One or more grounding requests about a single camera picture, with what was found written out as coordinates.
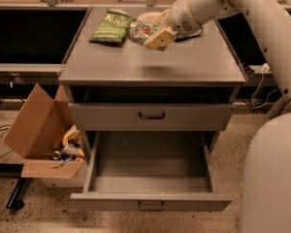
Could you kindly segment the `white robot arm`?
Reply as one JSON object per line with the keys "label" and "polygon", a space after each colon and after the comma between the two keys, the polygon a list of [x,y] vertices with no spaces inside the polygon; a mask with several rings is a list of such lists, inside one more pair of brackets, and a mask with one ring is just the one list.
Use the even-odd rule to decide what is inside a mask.
{"label": "white robot arm", "polygon": [[283,101],[291,110],[291,16],[275,0],[177,0],[144,42],[148,49],[168,46],[205,23],[243,14],[268,64]]}

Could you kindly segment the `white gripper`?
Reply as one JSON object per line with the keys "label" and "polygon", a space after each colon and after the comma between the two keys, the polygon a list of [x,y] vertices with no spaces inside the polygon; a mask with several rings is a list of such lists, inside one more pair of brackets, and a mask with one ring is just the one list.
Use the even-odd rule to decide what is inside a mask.
{"label": "white gripper", "polygon": [[167,47],[176,39],[176,35],[189,35],[202,25],[195,19],[190,7],[190,0],[177,0],[172,7],[159,13],[151,22],[152,25],[171,26],[158,28],[144,41],[144,46],[150,50]]}

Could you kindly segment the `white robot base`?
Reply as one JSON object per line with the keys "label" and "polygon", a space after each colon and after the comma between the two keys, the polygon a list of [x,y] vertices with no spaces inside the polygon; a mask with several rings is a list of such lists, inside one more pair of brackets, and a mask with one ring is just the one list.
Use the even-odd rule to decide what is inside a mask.
{"label": "white robot base", "polygon": [[240,233],[291,233],[291,113],[267,122],[249,145]]}

